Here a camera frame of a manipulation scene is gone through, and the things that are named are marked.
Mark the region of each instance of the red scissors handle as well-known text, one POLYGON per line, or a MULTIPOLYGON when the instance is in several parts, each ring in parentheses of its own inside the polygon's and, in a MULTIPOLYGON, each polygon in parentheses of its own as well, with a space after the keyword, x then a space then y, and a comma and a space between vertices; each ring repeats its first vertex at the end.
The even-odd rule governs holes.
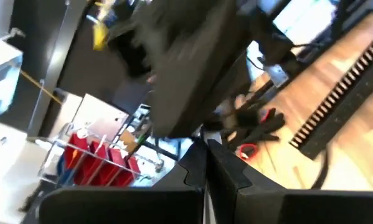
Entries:
POLYGON ((254 144, 242 144, 238 153, 242 159, 251 159, 258 153, 258 147, 254 144))

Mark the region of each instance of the vent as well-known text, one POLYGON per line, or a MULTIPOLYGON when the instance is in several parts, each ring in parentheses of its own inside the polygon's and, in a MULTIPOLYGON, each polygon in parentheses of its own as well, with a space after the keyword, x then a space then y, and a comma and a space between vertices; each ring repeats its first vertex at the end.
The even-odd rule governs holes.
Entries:
POLYGON ((356 63, 330 91, 327 97, 306 120, 305 124, 302 125, 289 143, 297 149, 304 146, 311 139, 316 128, 332 114, 335 107, 340 104, 344 97, 356 86, 365 75, 364 72, 372 64, 373 42, 368 46, 368 48, 366 48, 360 58, 356 60, 356 63))

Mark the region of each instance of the yellow object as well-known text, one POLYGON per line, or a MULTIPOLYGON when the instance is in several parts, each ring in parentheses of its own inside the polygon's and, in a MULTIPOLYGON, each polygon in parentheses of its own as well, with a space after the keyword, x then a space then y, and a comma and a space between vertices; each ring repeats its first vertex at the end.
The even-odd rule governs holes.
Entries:
POLYGON ((93 25, 93 49, 102 50, 105 46, 108 29, 101 22, 93 25))
POLYGON ((102 6, 104 6, 104 4, 102 3, 102 2, 95 2, 95 5, 96 6, 98 6, 98 7, 102 7, 102 6))

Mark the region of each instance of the wooden desk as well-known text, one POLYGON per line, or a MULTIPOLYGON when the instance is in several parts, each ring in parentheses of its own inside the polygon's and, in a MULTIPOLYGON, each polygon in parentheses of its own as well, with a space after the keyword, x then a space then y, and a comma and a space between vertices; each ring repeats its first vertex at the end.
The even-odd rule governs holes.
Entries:
MULTIPOLYGON (((257 156, 248 161, 252 167, 287 188, 311 187, 322 158, 312 161, 288 141, 372 40, 373 14, 272 99, 267 107, 283 112, 286 126, 276 133, 280 142, 260 146, 257 156)), ((263 74, 252 89, 267 80, 267 74, 263 74)), ((334 137, 330 171, 323 189, 373 190, 373 94, 334 137)))

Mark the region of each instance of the red box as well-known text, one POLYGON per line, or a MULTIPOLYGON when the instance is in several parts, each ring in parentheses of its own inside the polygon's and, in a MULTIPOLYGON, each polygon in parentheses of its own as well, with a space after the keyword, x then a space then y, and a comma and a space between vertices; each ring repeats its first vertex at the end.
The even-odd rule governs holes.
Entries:
MULTIPOLYGON (((75 133, 71 135, 68 143, 77 146, 80 149, 84 149, 86 151, 88 150, 87 139, 81 139, 75 133)), ((67 170, 73 169, 77 165, 77 162, 81 159, 82 154, 83 153, 81 151, 74 149, 71 146, 66 146, 66 148, 64 149, 65 168, 67 170)))
POLYGON ((107 150, 104 145, 100 148, 99 142, 92 141, 90 145, 90 152, 98 156, 98 158, 93 157, 91 155, 86 155, 84 160, 82 161, 81 168, 75 174, 74 183, 78 185, 86 185, 89 184, 102 168, 104 159, 108 159, 107 150))
MULTIPOLYGON (((139 174, 141 172, 138 166, 138 161, 134 157, 131 157, 128 160, 127 168, 139 174)), ((117 175, 117 177, 111 183, 111 186, 126 187, 130 185, 130 183, 132 183, 132 181, 134 181, 136 178, 137 176, 135 173, 132 173, 128 170, 123 170, 117 175)))
MULTIPOLYGON (((108 149, 108 154, 110 161, 114 162, 115 164, 118 164, 122 167, 125 166, 125 161, 121 155, 121 151, 118 149, 108 149)), ((102 166, 102 168, 99 171, 99 174, 94 178, 92 181, 92 185, 94 186, 106 186, 110 183, 110 181, 115 178, 120 172, 122 171, 122 168, 110 164, 108 162, 105 162, 102 166)))

